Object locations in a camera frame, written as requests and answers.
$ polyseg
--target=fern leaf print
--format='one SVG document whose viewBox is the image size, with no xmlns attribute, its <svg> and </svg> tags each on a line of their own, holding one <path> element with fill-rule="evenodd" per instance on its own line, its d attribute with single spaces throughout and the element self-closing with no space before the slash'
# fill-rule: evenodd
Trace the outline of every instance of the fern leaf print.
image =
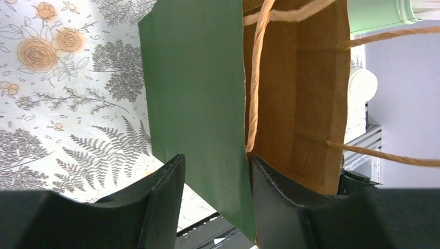
<svg viewBox="0 0 440 249">
<path fill-rule="evenodd" d="M 57 159 L 65 174 L 56 174 L 54 190 L 59 192 L 86 191 L 105 188 L 108 182 L 118 185 L 121 176 L 131 178 L 134 165 L 141 156 L 149 156 L 151 139 L 140 121 L 137 131 L 124 116 L 125 130 L 110 127 L 91 126 L 104 135 L 105 139 L 71 135 L 77 149 L 63 147 L 72 163 Z"/>
</svg>

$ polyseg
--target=gray wall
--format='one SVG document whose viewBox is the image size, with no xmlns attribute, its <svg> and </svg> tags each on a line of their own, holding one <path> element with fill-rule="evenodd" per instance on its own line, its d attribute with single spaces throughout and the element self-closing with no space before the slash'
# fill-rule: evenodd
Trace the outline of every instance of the gray wall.
<svg viewBox="0 0 440 249">
<path fill-rule="evenodd" d="M 413 28 L 440 25 L 422 21 Z M 371 123 L 382 125 L 385 152 L 440 158 L 440 35 L 417 35 L 366 46 L 366 67 L 379 80 L 369 103 Z M 382 161 L 386 187 L 440 187 L 440 169 Z"/>
</svg>

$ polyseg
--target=brown rope handle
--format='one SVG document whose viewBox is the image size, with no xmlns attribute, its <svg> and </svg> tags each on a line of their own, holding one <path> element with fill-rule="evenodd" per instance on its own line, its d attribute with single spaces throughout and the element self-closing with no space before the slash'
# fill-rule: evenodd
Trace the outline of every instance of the brown rope handle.
<svg viewBox="0 0 440 249">
<path fill-rule="evenodd" d="M 254 48 L 252 52 L 249 132 L 247 135 L 247 144 L 246 144 L 247 153 L 251 152 L 254 148 L 255 137 L 258 127 L 258 88 L 259 88 L 259 76 L 260 76 L 259 71 L 260 71 L 261 53 L 263 50 L 264 34 L 266 31 L 267 24 L 269 23 L 269 21 L 300 22 L 318 13 L 319 11 L 323 10 L 324 8 L 331 5 L 335 1 L 336 0 L 313 0 L 297 10 L 278 11 L 278 10 L 271 10 L 275 0 L 264 0 L 259 13 L 255 13 L 243 18 L 244 26 L 254 24 L 255 22 L 257 23 L 255 30 L 255 37 L 254 37 Z M 400 36 L 416 35 L 416 34 L 435 34 L 435 33 L 440 33 L 440 26 L 385 32 L 378 35 L 347 41 L 345 43 L 337 45 L 336 51 L 345 51 L 359 45 L 376 42 L 380 40 L 396 38 Z M 348 150 L 355 153 L 370 155 L 370 156 L 387 159 L 395 162 L 405 163 L 405 164 L 412 164 L 412 165 L 418 165 L 424 167 L 440 167 L 440 160 L 438 159 L 420 159 L 420 158 L 398 156 L 398 155 L 384 153 L 381 151 L 376 151 L 367 148 L 336 144 L 331 141 L 327 141 L 327 146 L 333 149 Z"/>
</svg>

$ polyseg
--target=floral tablecloth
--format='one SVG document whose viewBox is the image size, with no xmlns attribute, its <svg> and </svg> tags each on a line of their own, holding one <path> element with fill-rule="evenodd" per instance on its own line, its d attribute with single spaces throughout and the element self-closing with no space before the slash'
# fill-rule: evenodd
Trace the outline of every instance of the floral tablecloth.
<svg viewBox="0 0 440 249">
<path fill-rule="evenodd" d="M 137 23 L 155 0 L 0 0 L 0 189 L 93 202 L 155 171 Z M 214 213 L 185 186 L 179 230 Z"/>
</svg>

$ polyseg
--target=printed rose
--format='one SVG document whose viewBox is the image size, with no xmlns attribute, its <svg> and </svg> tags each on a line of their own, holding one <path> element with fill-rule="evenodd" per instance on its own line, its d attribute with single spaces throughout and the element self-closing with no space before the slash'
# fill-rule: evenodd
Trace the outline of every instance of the printed rose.
<svg viewBox="0 0 440 249">
<path fill-rule="evenodd" d="M 57 64 L 57 51 L 45 40 L 32 38 L 17 48 L 18 60 L 34 71 L 44 71 Z"/>
<path fill-rule="evenodd" d="M 38 12 L 38 15 L 44 20 L 49 20 L 55 16 L 54 7 L 51 4 L 46 3 L 46 2 L 42 2 L 38 5 L 37 12 Z"/>
<path fill-rule="evenodd" d="M 81 34 L 70 29 L 57 34 L 52 45 L 65 52 L 75 52 L 83 46 Z"/>
</svg>

